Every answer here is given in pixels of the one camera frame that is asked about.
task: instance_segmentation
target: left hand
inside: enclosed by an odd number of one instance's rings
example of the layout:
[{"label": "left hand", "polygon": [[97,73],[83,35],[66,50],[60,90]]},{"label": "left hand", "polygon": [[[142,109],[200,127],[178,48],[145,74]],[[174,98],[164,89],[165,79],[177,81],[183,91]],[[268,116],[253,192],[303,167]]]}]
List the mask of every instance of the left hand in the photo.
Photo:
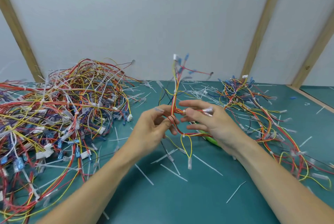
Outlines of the left hand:
[{"label": "left hand", "polygon": [[164,111],[164,113],[155,108],[144,111],[123,146],[128,148],[136,159],[151,153],[158,146],[161,139],[165,137],[165,132],[168,129],[173,135],[177,135],[173,124],[179,124],[180,122],[175,116],[170,115],[172,106],[163,104],[156,108]]}]

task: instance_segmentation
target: wooden beam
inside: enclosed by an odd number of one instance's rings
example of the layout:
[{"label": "wooden beam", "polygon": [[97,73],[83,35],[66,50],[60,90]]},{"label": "wooden beam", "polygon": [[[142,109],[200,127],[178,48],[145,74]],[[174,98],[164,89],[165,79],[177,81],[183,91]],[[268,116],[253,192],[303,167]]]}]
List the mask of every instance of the wooden beam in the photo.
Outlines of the wooden beam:
[{"label": "wooden beam", "polygon": [[277,1],[278,0],[267,0],[265,3],[265,8],[262,11],[260,21],[254,33],[252,44],[249,47],[246,61],[241,71],[240,79],[242,78],[243,75],[249,74],[251,72],[250,70],[252,69],[255,57],[260,48],[263,36],[265,35],[265,31],[267,30],[269,21],[273,15]]},{"label": "wooden beam", "polygon": [[328,106],[327,104],[319,101],[318,99],[314,98],[313,96],[309,95],[308,93],[302,91],[301,89],[298,89],[291,85],[286,85],[287,87],[293,89],[294,91],[297,91],[298,93],[302,94],[303,96],[307,97],[311,101],[314,101],[316,104],[319,104],[321,107],[324,107],[325,109],[329,110],[330,112],[334,113],[334,108]]},{"label": "wooden beam", "polygon": [[36,82],[43,82],[43,75],[39,69],[34,53],[31,50],[28,39],[23,32],[23,28],[16,16],[10,0],[0,0],[0,9],[12,34],[22,52],[28,68]]},{"label": "wooden beam", "polygon": [[318,39],[314,43],[310,53],[307,55],[302,67],[299,69],[297,75],[295,76],[295,79],[292,82],[292,86],[300,88],[300,86],[307,78],[307,75],[310,73],[313,66],[315,65],[316,61],[320,57],[321,53],[324,51],[324,48],[326,47],[333,34],[334,9],[332,11],[332,14],[329,16],[327,22],[325,23],[322,31],[320,32]]}]

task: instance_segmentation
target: forearm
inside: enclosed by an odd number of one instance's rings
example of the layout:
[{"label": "forearm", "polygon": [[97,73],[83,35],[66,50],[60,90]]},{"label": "forearm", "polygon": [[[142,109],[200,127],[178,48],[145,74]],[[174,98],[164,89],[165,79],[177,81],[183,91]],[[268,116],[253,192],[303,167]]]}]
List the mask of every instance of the forearm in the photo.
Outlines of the forearm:
[{"label": "forearm", "polygon": [[95,224],[119,182],[135,164],[127,147],[122,147],[94,176],[38,223]]},{"label": "forearm", "polygon": [[249,141],[237,159],[282,224],[332,223],[334,210],[312,194],[261,146]]}]

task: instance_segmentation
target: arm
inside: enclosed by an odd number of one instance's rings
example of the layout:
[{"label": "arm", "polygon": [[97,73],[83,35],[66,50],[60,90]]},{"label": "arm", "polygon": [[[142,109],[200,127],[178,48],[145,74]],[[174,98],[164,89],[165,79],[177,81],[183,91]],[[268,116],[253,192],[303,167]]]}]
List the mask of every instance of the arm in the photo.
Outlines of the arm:
[{"label": "arm", "polygon": [[[161,105],[159,109],[168,116],[171,106]],[[143,112],[124,146],[101,170],[38,224],[96,223],[129,169],[158,146],[167,129],[177,134],[171,121],[179,121],[175,117],[174,120],[171,117],[164,119],[162,115],[155,109]]]},{"label": "arm", "polygon": [[[196,110],[213,106],[201,100],[180,101],[179,105]],[[187,125],[187,129],[209,132],[227,153],[236,156],[282,224],[333,223],[334,210],[248,137],[222,107],[213,106],[212,117],[196,110],[187,108],[181,118],[182,122],[200,123]]]}]

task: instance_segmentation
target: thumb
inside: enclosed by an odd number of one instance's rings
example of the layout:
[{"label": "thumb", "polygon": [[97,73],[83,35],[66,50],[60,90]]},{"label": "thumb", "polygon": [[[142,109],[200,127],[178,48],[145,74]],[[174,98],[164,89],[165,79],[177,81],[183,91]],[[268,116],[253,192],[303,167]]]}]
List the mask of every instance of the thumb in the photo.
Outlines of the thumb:
[{"label": "thumb", "polygon": [[158,126],[156,127],[156,130],[157,130],[159,133],[164,134],[165,131],[167,131],[167,130],[169,129],[169,127],[170,127],[171,125],[174,124],[174,120],[173,120],[173,118],[176,119],[174,116],[166,117],[166,118],[160,123],[160,125],[158,125]]},{"label": "thumb", "polygon": [[211,117],[208,117],[199,111],[193,110],[192,108],[186,109],[186,115],[191,119],[193,119],[194,121],[199,122],[206,126],[208,126],[209,123],[211,122]]}]

